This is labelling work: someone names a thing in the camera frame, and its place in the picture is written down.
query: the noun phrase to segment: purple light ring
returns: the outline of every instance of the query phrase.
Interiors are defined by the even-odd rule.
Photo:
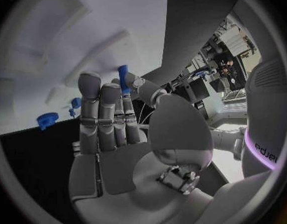
[[[268,168],[274,170],[276,168],[276,166],[269,162],[268,160],[264,159],[262,157],[262,155],[260,155],[256,150],[255,150],[255,146],[253,145],[250,137],[249,137],[249,134],[248,134],[248,130],[246,129],[245,130],[245,143],[246,143],[246,146],[248,147],[248,149],[250,150],[250,152],[262,163],[264,164],[265,166],[267,166]]]

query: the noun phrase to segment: machinery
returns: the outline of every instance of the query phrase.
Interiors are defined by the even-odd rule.
[[[287,184],[286,26],[266,0],[211,1],[23,0],[6,21],[0,137],[36,127],[42,113],[39,134],[56,120],[80,122],[63,189],[82,223],[252,223]],[[232,71],[254,47],[262,58],[252,72]],[[247,110],[233,111],[243,88]],[[153,110],[146,124],[136,99]],[[220,130],[221,120],[247,127]],[[241,161],[244,179],[209,195],[198,184],[215,149]],[[1,145],[0,182],[29,221],[59,223],[20,185]]]

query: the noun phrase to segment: wire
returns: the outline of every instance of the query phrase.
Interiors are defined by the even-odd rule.
[[[144,120],[141,122],[141,124],[143,124],[144,121],[145,121],[149,116],[151,116],[151,114],[152,114],[153,112],[155,112],[155,111],[151,111],[151,112],[144,118]]]
[[[139,115],[139,119],[138,119],[138,123],[140,123],[141,115],[142,115],[142,112],[143,112],[144,107],[145,107],[145,103],[144,103],[143,106],[142,106],[142,109],[141,109],[141,112],[140,112],[140,115]]]

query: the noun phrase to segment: vent grille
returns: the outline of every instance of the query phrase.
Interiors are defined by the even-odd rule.
[[[273,63],[268,67],[262,68],[262,70],[256,74],[256,87],[267,88],[284,85],[287,85],[287,78],[285,74],[285,68],[281,64]]]

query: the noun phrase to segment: blue plastic part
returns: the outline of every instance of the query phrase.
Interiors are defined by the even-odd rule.
[[[118,68],[120,87],[121,87],[121,91],[123,94],[127,94],[127,93],[131,92],[131,89],[127,86],[127,84],[125,82],[125,76],[126,76],[126,74],[128,74],[128,72],[129,71],[128,71],[127,65],[123,65],[123,66]]]
[[[50,127],[55,124],[55,121],[58,120],[59,116],[57,113],[45,113],[39,116],[36,120],[41,128],[45,130],[47,127]]]
[[[76,113],[74,112],[74,109],[73,108],[69,109],[69,112],[70,112],[70,116],[75,118]]]
[[[78,109],[81,106],[81,99],[80,98],[74,98],[71,102],[73,109]]]

